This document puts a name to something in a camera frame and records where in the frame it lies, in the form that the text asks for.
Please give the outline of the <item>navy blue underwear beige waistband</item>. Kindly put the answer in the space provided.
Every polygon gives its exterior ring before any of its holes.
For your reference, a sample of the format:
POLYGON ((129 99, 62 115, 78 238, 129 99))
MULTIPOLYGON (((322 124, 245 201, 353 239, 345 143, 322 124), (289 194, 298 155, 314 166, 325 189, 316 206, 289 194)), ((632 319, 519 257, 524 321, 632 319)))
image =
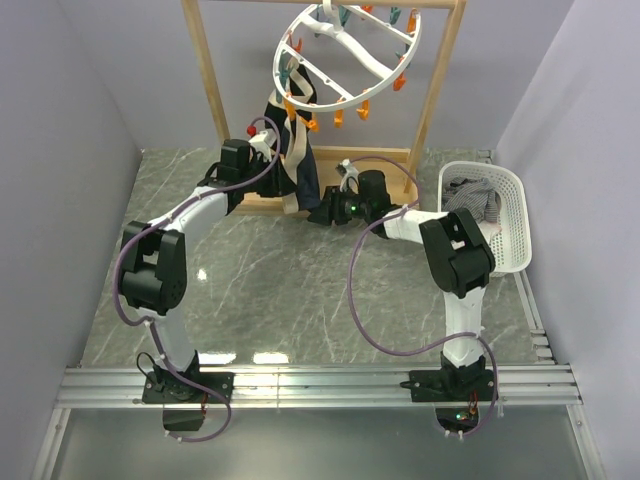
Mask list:
MULTIPOLYGON (((290 73, 287 79, 289 96, 279 96, 278 101, 295 99, 302 103, 317 101, 317 91, 311 82, 310 75, 303 66, 290 73)), ((316 167, 316 160, 309 141, 309 133, 298 119, 303 116, 309 119, 312 112, 296 109, 297 116, 294 122, 290 122, 290 138, 285 154, 281 154, 282 164, 295 183, 295 192, 282 197, 283 211, 291 215, 302 211, 310 211, 320 204, 320 185, 316 167)))

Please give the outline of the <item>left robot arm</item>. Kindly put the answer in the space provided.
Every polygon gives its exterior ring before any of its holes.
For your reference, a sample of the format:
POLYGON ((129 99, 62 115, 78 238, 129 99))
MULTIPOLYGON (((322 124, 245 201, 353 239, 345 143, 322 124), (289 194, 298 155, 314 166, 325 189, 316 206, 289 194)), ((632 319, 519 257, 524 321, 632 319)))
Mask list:
POLYGON ((114 304, 118 311, 129 306, 136 312, 136 319, 123 319, 126 324, 149 331, 157 356, 147 384, 170 402, 191 402, 212 392, 200 375, 180 307, 188 286, 188 254, 246 194, 269 184, 279 156, 280 140, 272 131, 226 140, 218 161, 185 200, 150 222, 132 221, 124 229, 114 304))

